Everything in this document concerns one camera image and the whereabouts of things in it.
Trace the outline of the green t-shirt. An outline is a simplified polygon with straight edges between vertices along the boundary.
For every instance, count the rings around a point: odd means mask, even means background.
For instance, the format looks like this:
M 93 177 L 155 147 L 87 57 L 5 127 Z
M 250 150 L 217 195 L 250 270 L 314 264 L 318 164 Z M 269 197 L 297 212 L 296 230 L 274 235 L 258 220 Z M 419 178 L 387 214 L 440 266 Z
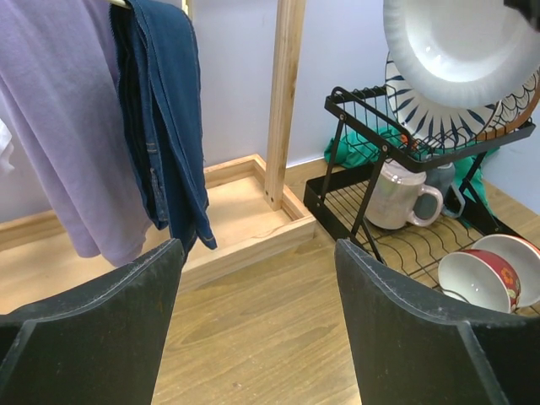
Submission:
M 404 134 L 400 134 L 393 128 L 381 128 L 378 134 L 383 138 L 388 139 L 389 142 L 397 147 L 407 147 L 408 138 Z M 361 134 L 350 130 L 345 135 L 341 135 L 337 143 L 337 153 L 335 156 L 335 165 L 340 165 L 345 169 L 352 169 L 367 163 L 374 163 L 379 157 L 379 149 L 371 142 L 369 142 Z M 473 167 L 473 164 L 477 158 L 477 155 L 468 156 L 464 159 L 453 162 L 454 166 L 454 178 L 453 183 L 460 187 L 462 181 L 465 179 L 468 171 Z M 479 167 L 472 179 L 471 185 L 478 194 L 480 200 L 485 207 L 492 213 L 489 201 L 487 199 L 486 189 L 483 183 L 482 167 Z

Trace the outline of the plain white scalloped plate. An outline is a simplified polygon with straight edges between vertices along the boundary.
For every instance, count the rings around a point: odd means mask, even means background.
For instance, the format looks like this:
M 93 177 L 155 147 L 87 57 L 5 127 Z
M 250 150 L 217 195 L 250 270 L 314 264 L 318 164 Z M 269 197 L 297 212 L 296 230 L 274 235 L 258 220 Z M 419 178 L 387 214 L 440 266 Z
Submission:
M 539 67 L 539 33 L 501 1 L 385 1 L 386 43 L 421 95 L 472 108 L 505 98 Z

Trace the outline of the white bowl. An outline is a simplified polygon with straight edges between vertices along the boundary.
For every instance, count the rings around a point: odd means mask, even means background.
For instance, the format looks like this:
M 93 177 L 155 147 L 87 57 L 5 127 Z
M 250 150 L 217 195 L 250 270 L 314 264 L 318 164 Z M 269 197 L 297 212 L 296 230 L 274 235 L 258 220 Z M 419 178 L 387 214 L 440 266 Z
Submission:
M 511 313 L 521 298 L 516 270 L 493 252 L 452 252 L 440 260 L 437 274 L 443 294 L 471 305 Z

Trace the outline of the dark blue cloth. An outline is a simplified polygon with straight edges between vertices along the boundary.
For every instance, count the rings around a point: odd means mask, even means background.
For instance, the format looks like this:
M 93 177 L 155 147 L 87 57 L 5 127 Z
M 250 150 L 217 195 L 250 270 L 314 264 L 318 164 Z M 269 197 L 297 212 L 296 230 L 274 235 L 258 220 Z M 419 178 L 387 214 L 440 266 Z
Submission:
M 146 214 L 184 251 L 215 249 L 207 214 L 201 68 L 190 18 L 159 1 L 109 8 L 124 137 Z

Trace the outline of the pink ceramic mug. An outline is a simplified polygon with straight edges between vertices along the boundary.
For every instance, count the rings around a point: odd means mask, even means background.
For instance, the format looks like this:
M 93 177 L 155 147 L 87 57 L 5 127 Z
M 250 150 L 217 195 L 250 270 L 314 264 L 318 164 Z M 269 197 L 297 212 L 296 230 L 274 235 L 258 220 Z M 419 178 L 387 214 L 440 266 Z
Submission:
M 440 215 L 444 199 L 440 191 L 426 184 L 425 171 L 413 173 L 395 160 L 387 160 L 381 167 L 370 196 L 364 217 L 384 230 L 399 230 L 405 224 L 427 227 Z M 427 195 L 435 201 L 434 212 L 426 219 L 414 212 L 417 200 Z

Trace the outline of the white cloth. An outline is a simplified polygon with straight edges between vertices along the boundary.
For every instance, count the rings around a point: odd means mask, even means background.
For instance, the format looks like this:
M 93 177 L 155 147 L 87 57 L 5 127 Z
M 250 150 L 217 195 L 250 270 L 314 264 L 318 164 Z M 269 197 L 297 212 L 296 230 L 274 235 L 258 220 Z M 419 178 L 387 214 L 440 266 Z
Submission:
M 14 151 L 12 134 L 6 124 L 0 123 L 0 172 L 1 177 L 7 176 L 14 170 L 14 166 L 10 163 L 10 158 Z

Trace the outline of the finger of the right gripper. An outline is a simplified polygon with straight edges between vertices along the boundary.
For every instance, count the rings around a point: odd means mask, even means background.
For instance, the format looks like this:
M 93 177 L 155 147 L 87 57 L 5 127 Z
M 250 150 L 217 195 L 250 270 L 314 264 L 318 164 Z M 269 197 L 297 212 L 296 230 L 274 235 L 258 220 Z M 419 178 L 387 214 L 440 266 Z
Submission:
M 540 0 L 504 0 L 504 5 L 518 11 L 532 28 L 539 27 Z

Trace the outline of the orange bowl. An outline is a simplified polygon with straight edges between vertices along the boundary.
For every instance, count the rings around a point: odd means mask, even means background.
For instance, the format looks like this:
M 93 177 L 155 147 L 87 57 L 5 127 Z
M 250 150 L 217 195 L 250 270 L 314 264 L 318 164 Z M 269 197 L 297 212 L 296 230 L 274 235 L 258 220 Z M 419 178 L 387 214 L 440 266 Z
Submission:
M 521 281 L 519 308 L 539 301 L 539 250 L 533 244 L 513 235 L 496 234 L 477 240 L 472 248 L 493 252 L 514 268 Z

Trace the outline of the orange patterned cloth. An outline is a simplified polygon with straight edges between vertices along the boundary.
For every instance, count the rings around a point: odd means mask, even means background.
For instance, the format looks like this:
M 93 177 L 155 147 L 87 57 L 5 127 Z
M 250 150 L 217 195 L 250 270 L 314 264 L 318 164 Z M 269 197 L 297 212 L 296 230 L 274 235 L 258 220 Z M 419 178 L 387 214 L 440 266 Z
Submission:
M 417 151 L 419 147 L 419 140 L 412 137 L 407 136 L 406 134 L 402 133 L 399 137 L 400 140 L 400 149 L 406 149 L 410 151 Z

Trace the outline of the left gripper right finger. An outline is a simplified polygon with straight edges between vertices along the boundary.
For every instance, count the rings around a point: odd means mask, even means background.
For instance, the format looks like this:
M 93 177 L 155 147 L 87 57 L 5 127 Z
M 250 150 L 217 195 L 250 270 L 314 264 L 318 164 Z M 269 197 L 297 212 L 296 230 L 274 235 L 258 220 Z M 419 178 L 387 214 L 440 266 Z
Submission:
M 362 403 L 538 403 L 537 317 L 454 300 L 349 240 L 334 262 Z

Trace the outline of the grey ceramic mug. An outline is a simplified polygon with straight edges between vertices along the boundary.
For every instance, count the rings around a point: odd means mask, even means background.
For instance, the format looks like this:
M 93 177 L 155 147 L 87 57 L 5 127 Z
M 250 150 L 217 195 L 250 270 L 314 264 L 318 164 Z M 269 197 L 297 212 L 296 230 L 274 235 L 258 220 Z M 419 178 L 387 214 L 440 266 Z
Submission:
M 435 187 L 440 191 L 443 199 L 446 199 L 446 195 L 449 191 L 453 192 L 454 197 L 457 200 L 458 208 L 448 208 L 446 205 L 443 205 L 443 208 L 441 209 L 441 212 L 445 216 L 452 219 L 461 217 L 466 206 L 465 198 L 455 183 L 455 174 L 456 168 L 454 164 L 448 163 L 428 170 L 426 181 L 428 186 Z

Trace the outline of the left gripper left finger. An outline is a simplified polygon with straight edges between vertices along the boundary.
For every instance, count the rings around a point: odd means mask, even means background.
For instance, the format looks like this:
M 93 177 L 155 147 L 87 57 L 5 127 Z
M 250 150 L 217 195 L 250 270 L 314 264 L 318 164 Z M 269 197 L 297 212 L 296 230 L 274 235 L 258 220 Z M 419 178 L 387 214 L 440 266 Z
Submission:
M 168 240 L 1 317 L 3 404 L 149 404 L 185 264 Z

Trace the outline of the blue striped white plate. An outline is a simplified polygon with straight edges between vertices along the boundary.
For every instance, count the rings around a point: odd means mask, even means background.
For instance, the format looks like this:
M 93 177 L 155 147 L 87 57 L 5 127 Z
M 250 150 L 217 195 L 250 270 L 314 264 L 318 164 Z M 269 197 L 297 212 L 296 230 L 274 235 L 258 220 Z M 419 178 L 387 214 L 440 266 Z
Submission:
M 476 138 L 500 112 L 500 103 L 472 109 L 428 100 L 410 85 L 391 55 L 386 58 L 386 97 L 397 123 L 410 135 L 435 148 L 453 149 Z

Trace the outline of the brown flower pattern plate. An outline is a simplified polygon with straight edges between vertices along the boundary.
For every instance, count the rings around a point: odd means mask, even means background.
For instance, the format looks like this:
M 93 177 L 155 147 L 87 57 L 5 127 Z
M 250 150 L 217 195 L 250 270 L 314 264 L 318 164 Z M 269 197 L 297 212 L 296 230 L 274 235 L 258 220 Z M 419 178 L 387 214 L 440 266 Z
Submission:
M 500 102 L 500 111 L 476 139 L 488 141 L 516 130 L 534 112 L 539 101 L 539 69 Z

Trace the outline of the black wire dish rack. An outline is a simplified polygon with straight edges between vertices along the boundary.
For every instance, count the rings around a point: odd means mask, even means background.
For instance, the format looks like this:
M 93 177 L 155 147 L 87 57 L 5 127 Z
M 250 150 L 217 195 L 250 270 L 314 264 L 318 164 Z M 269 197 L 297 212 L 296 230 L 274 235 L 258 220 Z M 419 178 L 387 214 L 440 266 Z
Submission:
M 491 141 L 467 138 L 467 125 L 421 137 L 397 120 L 396 95 L 337 87 L 326 98 L 337 130 L 306 207 L 333 238 L 451 298 L 536 315 L 538 250 L 494 215 L 481 179 L 485 157 L 534 124 Z

